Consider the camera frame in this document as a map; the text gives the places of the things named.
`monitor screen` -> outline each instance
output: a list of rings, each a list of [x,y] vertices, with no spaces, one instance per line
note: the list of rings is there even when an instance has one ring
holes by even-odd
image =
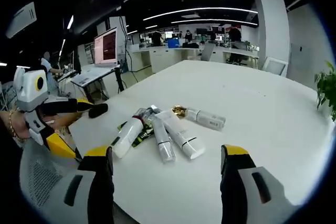
[[[95,63],[117,63],[117,28],[108,30],[94,39]]]

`white cylindrical object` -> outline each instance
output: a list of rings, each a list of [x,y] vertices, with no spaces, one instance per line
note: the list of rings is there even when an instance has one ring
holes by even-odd
[[[197,158],[205,152],[201,141],[181,126],[180,119],[173,111],[163,111],[155,116],[163,121],[172,139],[190,159]]]
[[[185,118],[190,121],[198,122],[200,125],[220,131],[225,124],[225,118],[214,115],[206,111],[187,108]]]
[[[167,131],[164,127],[162,120],[157,118],[156,116],[152,116],[151,121],[162,161],[164,163],[175,161],[175,154],[172,148],[172,144],[169,140]]]
[[[122,158],[127,153],[142,129],[143,124],[140,119],[131,118],[127,121],[111,144],[112,150],[118,158]]]

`desk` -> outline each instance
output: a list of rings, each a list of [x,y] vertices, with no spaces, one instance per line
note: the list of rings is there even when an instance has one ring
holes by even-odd
[[[91,97],[91,94],[88,90],[88,85],[99,80],[102,79],[103,77],[111,74],[111,73],[115,73],[116,75],[116,79],[117,79],[117,83],[118,83],[118,87],[120,89],[120,91],[124,90],[122,81],[121,81],[121,77],[120,77],[120,69],[119,69],[119,65],[117,65],[116,67],[96,67],[94,64],[90,64],[90,65],[86,65],[83,66],[82,68],[82,73],[73,77],[71,82],[81,88],[84,89],[85,95],[88,99],[89,102],[93,103],[93,98]]]
[[[192,161],[174,145],[176,161],[163,164],[155,138],[113,159],[114,201],[141,224],[220,223],[221,149],[249,151],[301,204],[315,187],[332,150],[334,126],[316,110],[316,92],[268,72],[230,64],[182,61],[109,99],[109,111],[96,119],[84,114],[70,126],[81,154],[110,144],[120,125],[138,108],[174,105],[226,118],[222,132],[181,123],[202,139],[206,152]]]
[[[133,51],[132,68],[130,67],[129,58],[128,65],[129,69],[132,69],[133,71],[138,71],[146,66],[152,65],[153,73],[157,73],[182,60],[186,60],[188,56],[197,56],[200,52],[202,52],[201,48],[148,47]],[[226,63],[226,59],[230,54],[248,56],[253,62],[253,68],[258,68],[259,57],[251,51],[241,49],[215,47],[210,61]]]

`green leaves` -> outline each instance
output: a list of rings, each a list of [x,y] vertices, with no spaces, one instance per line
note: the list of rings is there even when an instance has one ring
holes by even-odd
[[[331,117],[333,121],[336,120],[336,72],[334,66],[326,61],[331,71],[326,74],[320,72],[315,74],[314,82],[317,84],[317,108],[329,100],[329,107],[332,107]]]

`potted plant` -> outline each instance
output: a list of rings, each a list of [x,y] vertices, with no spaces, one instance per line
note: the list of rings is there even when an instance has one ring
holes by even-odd
[[[330,68],[329,73],[320,72],[315,74],[317,83],[317,108],[326,111],[331,115],[332,120],[336,120],[336,72],[334,66],[327,61]]]

